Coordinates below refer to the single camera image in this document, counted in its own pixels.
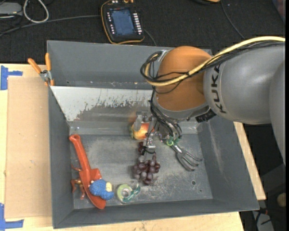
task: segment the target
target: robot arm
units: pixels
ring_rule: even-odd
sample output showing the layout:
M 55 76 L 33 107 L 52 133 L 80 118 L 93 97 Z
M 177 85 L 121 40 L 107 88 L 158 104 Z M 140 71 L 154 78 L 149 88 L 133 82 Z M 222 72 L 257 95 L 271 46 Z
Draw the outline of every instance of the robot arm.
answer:
M 215 56 L 189 46 L 157 52 L 141 68 L 153 87 L 152 107 L 174 124 L 214 115 L 241 123 L 272 123 L 285 158 L 285 39 L 259 37 Z M 160 60 L 152 76 L 153 62 Z

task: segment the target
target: yellow cable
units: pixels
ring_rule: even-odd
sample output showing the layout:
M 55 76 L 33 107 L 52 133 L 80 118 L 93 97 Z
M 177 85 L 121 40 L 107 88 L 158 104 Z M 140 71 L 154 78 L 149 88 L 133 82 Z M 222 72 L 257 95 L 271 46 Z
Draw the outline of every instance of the yellow cable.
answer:
M 226 48 L 225 50 L 219 52 L 218 54 L 214 55 L 214 60 L 218 59 L 219 57 L 221 57 L 222 55 L 229 53 L 239 47 L 242 47 L 244 45 L 250 44 L 250 43 L 254 43 L 254 42 L 258 42 L 258 41 L 267 41 L 267 40 L 275 40 L 275 41 L 280 41 L 280 42 L 285 42 L 286 39 L 282 38 L 282 37 L 275 37 L 275 36 L 263 36 L 263 37 L 257 37 L 257 38 L 252 38 L 252 39 L 248 39 L 245 40 L 241 43 L 235 44 L 233 46 L 230 46 L 228 48 Z M 154 82 L 154 81 L 150 81 L 150 80 L 146 80 L 150 85 L 152 86 L 167 86 L 167 85 L 171 85 L 174 83 L 177 83 L 181 80 L 186 79 L 187 77 L 190 77 L 191 75 L 193 75 L 194 73 L 196 73 L 197 71 L 199 71 L 201 68 L 203 68 L 203 66 L 205 66 L 207 63 L 209 63 L 210 61 L 212 61 L 212 58 L 204 61 L 202 64 L 198 65 L 197 67 L 193 68 L 192 70 L 188 71 L 188 74 L 182 74 L 181 76 L 178 76 L 172 80 L 168 80 L 165 82 Z M 147 64 L 145 67 L 145 75 L 148 76 L 149 74 L 149 66 L 150 64 Z

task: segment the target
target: desk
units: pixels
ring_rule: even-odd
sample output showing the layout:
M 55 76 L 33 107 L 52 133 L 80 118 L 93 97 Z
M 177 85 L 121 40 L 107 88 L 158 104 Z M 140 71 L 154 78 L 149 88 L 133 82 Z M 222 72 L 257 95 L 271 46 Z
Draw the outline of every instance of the desk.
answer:
M 44 100 L 47 100 L 46 96 L 47 92 L 45 91 L 46 87 L 39 77 L 39 75 L 33 70 L 33 68 L 28 64 L 0 64 L 4 65 L 9 69 L 9 71 L 19 70 L 23 72 L 21 77 L 14 77 L 9 76 L 9 85 L 7 90 L 0 90 L 0 203 L 5 204 L 5 218 L 7 221 L 19 220 L 24 219 L 24 226 L 21 229 L 14 229 L 16 230 L 43 230 L 43 231 L 50 231 L 53 230 L 52 228 L 52 217 L 51 217 L 51 207 L 50 207 L 50 193 L 46 193 L 45 198 L 39 198 L 39 189 L 34 190 L 34 186 L 36 186 L 35 178 L 32 177 L 25 177 L 26 172 L 23 172 L 19 179 L 23 179 L 26 181 L 26 191 L 28 195 L 24 198 L 23 204 L 15 204 L 17 200 L 13 198 L 13 193 L 16 195 L 20 194 L 19 191 L 21 190 L 19 186 L 22 186 L 24 182 L 21 180 L 15 182 L 15 188 L 11 188 L 9 177 L 14 173 L 14 171 L 19 170 L 19 168 L 13 168 L 13 165 L 9 164 L 7 160 L 9 158 L 8 154 L 8 146 L 11 145 L 9 136 L 11 131 L 8 130 L 8 126 L 24 126 L 28 125 L 28 132 L 33 132 L 36 128 L 40 129 L 40 132 L 43 134 L 43 141 L 44 143 L 40 143 L 39 135 L 33 135 L 26 138 L 25 135 L 22 135 L 24 141 L 30 143 L 31 150 L 33 148 L 37 149 L 42 146 L 44 150 L 44 154 L 40 156 L 48 156 L 48 136 L 47 131 L 48 127 L 45 127 L 45 122 L 48 122 L 48 117 L 45 116 L 45 111 L 48 110 L 47 103 L 44 103 Z M 46 69 L 46 66 L 40 65 L 41 69 Z M 34 91 L 30 91 L 26 84 L 30 83 Z M 15 89 L 12 88 L 27 88 L 26 96 L 18 96 L 15 93 Z M 12 116 L 16 112 L 16 110 L 8 110 L 8 106 L 14 102 L 17 103 L 17 100 L 20 100 L 23 105 L 23 113 L 22 118 L 24 119 L 22 123 L 13 124 L 12 121 L 17 121 L 16 117 Z M 40 110 L 43 112 L 39 113 L 36 112 L 34 108 L 30 108 L 30 103 L 33 105 L 39 105 Z M 37 117 L 44 116 L 43 119 L 38 120 Z M 239 142 L 242 147 L 243 155 L 247 162 L 247 168 L 250 173 L 251 181 L 254 186 L 254 190 L 258 200 L 264 200 L 265 193 L 263 191 L 262 183 L 252 157 L 252 153 L 250 151 L 249 143 L 241 123 L 235 123 L 236 132 L 239 137 Z M 23 147 L 21 151 L 19 151 L 19 155 L 26 154 L 30 152 L 30 148 Z M 22 158 L 19 157 L 19 164 L 22 167 L 26 167 L 26 163 L 22 162 Z M 49 159 L 46 158 L 39 158 L 39 160 L 44 160 L 44 162 L 48 162 Z M 49 169 L 48 168 L 40 168 L 38 177 L 45 177 L 46 179 L 50 178 L 48 176 Z M 46 188 L 50 190 L 50 181 L 44 181 L 46 184 Z M 32 210 L 30 215 L 22 216 L 20 213 L 22 211 L 29 212 Z M 82 227 L 82 228 L 68 228 L 63 229 L 67 231 L 99 231 L 99 230 L 116 230 L 116 231 L 136 231 L 136 230 L 155 230 L 155 231 L 164 231 L 164 230 L 182 230 L 182 231 L 189 231 L 189 230 L 214 230 L 214 231 L 242 231 L 242 223 L 238 212 L 232 213 L 222 213 L 222 214 L 210 214 L 210 215 L 202 215 L 202 216 L 191 216 L 191 217 L 181 217 L 181 218 L 166 218 L 166 219 L 159 219 L 159 220 L 146 220 L 146 221 L 137 221 L 137 222 L 128 222 L 128 223 L 117 223 L 117 224 L 109 224 L 109 225 L 99 225 L 99 226 L 92 226 L 92 227 Z

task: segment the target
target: wooden table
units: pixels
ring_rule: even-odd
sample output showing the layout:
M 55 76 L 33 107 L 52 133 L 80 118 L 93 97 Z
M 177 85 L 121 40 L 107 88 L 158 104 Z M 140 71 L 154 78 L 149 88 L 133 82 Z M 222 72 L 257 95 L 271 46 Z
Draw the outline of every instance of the wooden table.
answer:
M 51 217 L 51 197 L 50 191 L 41 199 L 38 196 L 45 194 L 45 191 L 39 193 L 39 189 L 35 184 L 40 184 L 36 181 L 36 178 L 50 178 L 48 168 L 38 168 L 30 171 L 29 168 L 38 166 L 38 162 L 48 162 L 48 128 L 45 126 L 48 124 L 48 117 L 45 116 L 45 111 L 48 114 L 48 107 L 45 107 L 44 101 L 47 100 L 47 89 L 39 77 L 39 75 L 28 64 L 0 64 L 7 67 L 9 71 L 18 70 L 22 71 L 21 77 L 8 77 L 8 89 L 0 90 L 0 203 L 5 204 L 5 218 L 7 221 L 24 219 L 24 225 L 21 229 L 14 230 L 41 230 L 49 231 L 52 228 Z M 46 66 L 40 65 L 41 69 L 46 69 Z M 26 96 L 19 95 L 19 91 L 16 89 L 26 90 Z M 37 112 L 36 108 L 41 108 L 43 112 Z M 16 133 L 15 130 L 9 130 L 8 128 L 14 128 L 20 126 L 23 129 L 23 125 L 27 126 L 27 132 L 32 133 L 36 129 L 41 129 L 43 140 L 45 143 L 41 143 L 41 136 L 39 134 L 31 134 L 31 136 L 22 135 L 21 132 Z M 236 132 L 238 133 L 239 142 L 242 147 L 243 155 L 247 162 L 248 171 L 250 173 L 251 181 L 255 189 L 255 193 L 258 200 L 264 200 L 266 198 L 263 191 L 262 183 L 259 178 L 259 174 L 250 151 L 249 143 L 241 123 L 235 122 Z M 10 157 L 10 148 L 17 147 L 17 144 L 13 144 L 11 138 L 13 136 L 22 138 L 24 145 L 19 150 L 19 157 L 17 162 L 11 164 L 9 160 L 15 160 Z M 39 155 L 39 158 L 30 160 L 30 162 L 21 161 L 25 160 L 26 154 L 30 154 L 32 150 L 41 149 L 45 152 Z M 26 172 L 20 171 L 20 167 L 27 170 Z M 15 177 L 15 172 L 19 172 L 19 180 L 15 180 L 11 183 L 10 177 Z M 43 182 L 50 189 L 50 181 Z M 137 231 L 137 230 L 201 230 L 201 231 L 242 231 L 242 223 L 238 212 L 222 213 L 222 214 L 209 214 L 202 216 L 191 216 L 181 218 L 168 218 L 159 220 L 146 220 L 128 223 L 117 223 L 108 225 L 98 225 L 91 227 L 81 228 L 67 228 L 62 229 L 67 231 L 100 231 L 100 230 L 116 230 L 116 231 Z

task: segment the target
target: orange handle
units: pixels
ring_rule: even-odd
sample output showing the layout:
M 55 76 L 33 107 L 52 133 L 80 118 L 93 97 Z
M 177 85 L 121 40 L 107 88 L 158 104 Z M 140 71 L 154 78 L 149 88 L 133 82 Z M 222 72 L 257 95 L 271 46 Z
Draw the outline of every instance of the orange handle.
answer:
M 45 54 L 45 63 L 48 71 L 51 71 L 52 65 L 50 63 L 49 53 Z
M 91 169 L 90 164 L 89 164 L 89 160 L 87 158 L 87 154 L 85 149 L 83 148 L 82 142 L 81 142 L 81 138 L 80 135 L 78 134 L 73 134 L 71 136 L 69 136 L 69 140 L 74 144 L 75 146 L 75 151 L 77 154 L 77 157 L 79 159 L 79 163 L 81 166 L 81 169 L 84 172 L 87 172 L 88 178 L 90 178 L 90 172 L 89 170 Z
M 28 63 L 34 68 L 34 70 L 38 74 L 42 72 L 41 68 L 37 65 L 37 63 L 32 58 L 28 58 Z

